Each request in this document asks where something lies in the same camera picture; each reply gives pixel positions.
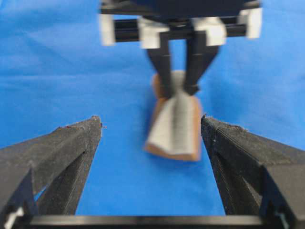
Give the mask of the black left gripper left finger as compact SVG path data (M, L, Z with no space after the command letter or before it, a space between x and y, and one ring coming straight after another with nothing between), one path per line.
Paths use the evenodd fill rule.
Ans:
M102 124L98 116L0 151L0 214L76 212Z

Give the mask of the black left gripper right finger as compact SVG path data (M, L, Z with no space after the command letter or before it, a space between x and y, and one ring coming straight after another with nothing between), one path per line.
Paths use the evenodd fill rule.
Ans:
M228 215L266 214L270 205L305 214L305 153L203 116L201 133Z

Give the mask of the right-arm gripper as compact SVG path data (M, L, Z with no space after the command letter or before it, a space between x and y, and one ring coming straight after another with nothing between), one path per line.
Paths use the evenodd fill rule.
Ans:
M103 45L140 42L159 75L162 97L171 98L169 38L186 41L185 91L198 81L228 37L260 37L260 0L103 0L99 8Z

